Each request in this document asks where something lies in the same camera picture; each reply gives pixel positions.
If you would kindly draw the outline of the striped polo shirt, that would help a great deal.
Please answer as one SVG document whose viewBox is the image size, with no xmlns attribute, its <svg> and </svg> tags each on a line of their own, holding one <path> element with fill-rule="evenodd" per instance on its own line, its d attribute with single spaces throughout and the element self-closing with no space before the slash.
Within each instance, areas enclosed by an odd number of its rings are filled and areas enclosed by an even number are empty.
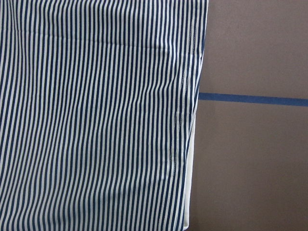
<svg viewBox="0 0 308 231">
<path fill-rule="evenodd" d="M 207 12 L 1 1 L 1 230 L 188 228 Z"/>
</svg>

